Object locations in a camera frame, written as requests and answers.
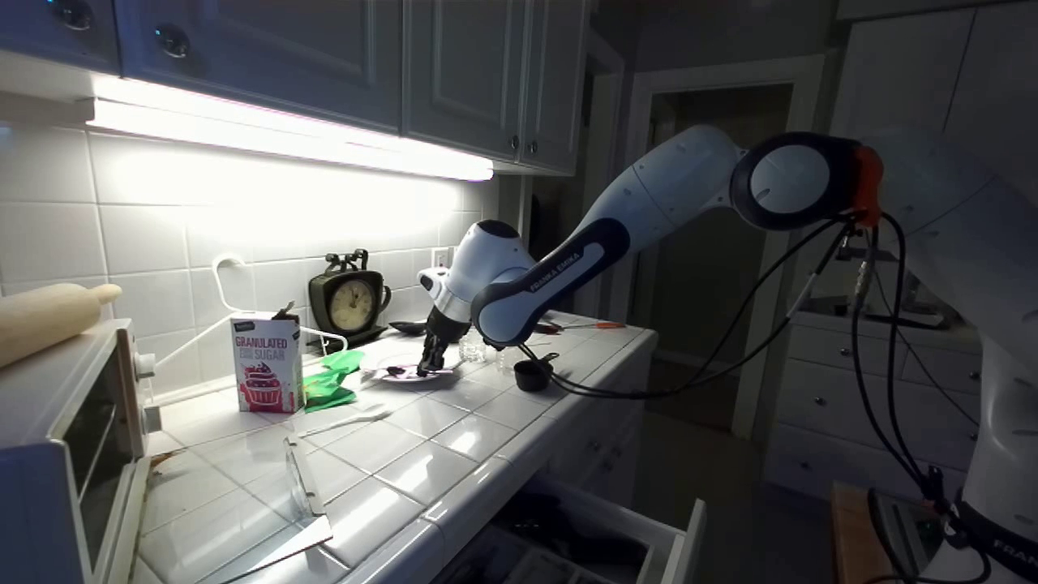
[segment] robotic arm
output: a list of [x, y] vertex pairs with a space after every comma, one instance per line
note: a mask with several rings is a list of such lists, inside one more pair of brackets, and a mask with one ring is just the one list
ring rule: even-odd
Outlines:
[[[935, 135], [784, 132], [742, 153], [690, 128], [617, 176], [543, 259], [513, 227], [475, 225], [454, 270], [432, 282], [420, 374], [440, 369], [471, 326], [491, 347], [522, 347], [552, 303], [707, 209], [734, 204], [767, 229], [847, 211], [875, 227], [878, 191], [910, 235], [911, 273], [983, 333], [983, 419], [959, 522], [995, 558], [991, 581], [1038, 581], [1038, 209]], [[976, 553], [946, 544], [929, 576], [976, 571]]]

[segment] under-cabinet light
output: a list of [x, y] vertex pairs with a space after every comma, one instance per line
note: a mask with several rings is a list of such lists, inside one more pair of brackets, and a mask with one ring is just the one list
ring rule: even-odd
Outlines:
[[495, 162], [484, 156], [144, 81], [94, 78], [81, 117], [94, 129], [197, 147], [461, 183], [495, 178]]

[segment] kitchen counter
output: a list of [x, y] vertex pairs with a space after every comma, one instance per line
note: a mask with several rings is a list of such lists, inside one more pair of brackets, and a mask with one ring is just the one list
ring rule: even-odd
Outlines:
[[[530, 347], [557, 352], [554, 369], [576, 382], [617, 388], [622, 369], [649, 362], [657, 333], [647, 327], [554, 322], [565, 331], [535, 333]], [[364, 360], [412, 362], [420, 352], [416, 337], [385, 333]], [[434, 576], [531, 474], [585, 478], [600, 462], [596, 440], [576, 455], [576, 427], [619, 434], [611, 413], [635, 413], [561, 388], [522, 393], [520, 356], [471, 333], [454, 377], [430, 385], [352, 377], [356, 402], [345, 409], [239, 413], [232, 379], [164, 405], [132, 581], [233, 581], [258, 569], [254, 581]], [[385, 419], [345, 421], [376, 402]], [[302, 434], [298, 455], [331, 522], [327, 541], [295, 556], [319, 522], [287, 463], [288, 434]]]

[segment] pink carton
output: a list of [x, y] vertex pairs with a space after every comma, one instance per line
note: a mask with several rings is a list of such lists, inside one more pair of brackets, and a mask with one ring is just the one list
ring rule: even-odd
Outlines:
[[237, 405], [295, 413], [302, 402], [298, 317], [232, 317]]

